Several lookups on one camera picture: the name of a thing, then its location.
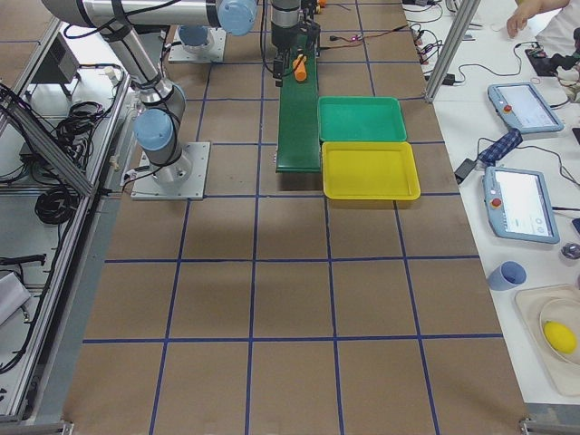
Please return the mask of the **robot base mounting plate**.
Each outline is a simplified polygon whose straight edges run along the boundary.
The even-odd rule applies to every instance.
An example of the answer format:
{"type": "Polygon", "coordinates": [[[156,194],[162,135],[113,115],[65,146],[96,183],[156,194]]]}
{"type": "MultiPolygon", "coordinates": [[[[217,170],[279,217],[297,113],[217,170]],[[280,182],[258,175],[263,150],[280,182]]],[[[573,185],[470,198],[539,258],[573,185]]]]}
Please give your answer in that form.
{"type": "Polygon", "coordinates": [[[135,200],[201,200],[205,193],[210,154],[209,142],[182,144],[180,159],[155,175],[145,170],[131,185],[130,197],[135,200]]]}

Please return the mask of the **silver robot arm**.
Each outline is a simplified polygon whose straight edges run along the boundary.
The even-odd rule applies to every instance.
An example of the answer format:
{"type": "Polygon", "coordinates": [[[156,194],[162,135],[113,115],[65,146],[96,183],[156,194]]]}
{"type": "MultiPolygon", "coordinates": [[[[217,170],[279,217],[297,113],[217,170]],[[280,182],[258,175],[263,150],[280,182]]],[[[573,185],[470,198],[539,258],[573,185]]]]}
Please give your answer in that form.
{"type": "Polygon", "coordinates": [[[234,36],[250,32],[263,19],[261,1],[45,1],[56,18],[99,34],[131,77],[144,111],[133,134],[150,164],[150,177],[164,194],[178,195],[189,182],[196,162],[179,138],[186,96],[150,58],[140,41],[140,26],[172,26],[193,30],[217,28],[234,36]]]}

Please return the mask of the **person's bare hand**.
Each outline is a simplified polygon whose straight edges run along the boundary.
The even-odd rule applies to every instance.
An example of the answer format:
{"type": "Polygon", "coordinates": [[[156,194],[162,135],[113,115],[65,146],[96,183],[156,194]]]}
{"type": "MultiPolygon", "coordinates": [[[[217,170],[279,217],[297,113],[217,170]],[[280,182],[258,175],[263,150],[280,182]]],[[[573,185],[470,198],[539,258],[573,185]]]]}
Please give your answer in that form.
{"type": "Polygon", "coordinates": [[[519,5],[507,20],[506,28],[508,36],[510,38],[515,38],[518,33],[527,26],[528,19],[529,12],[523,4],[519,5]]]}

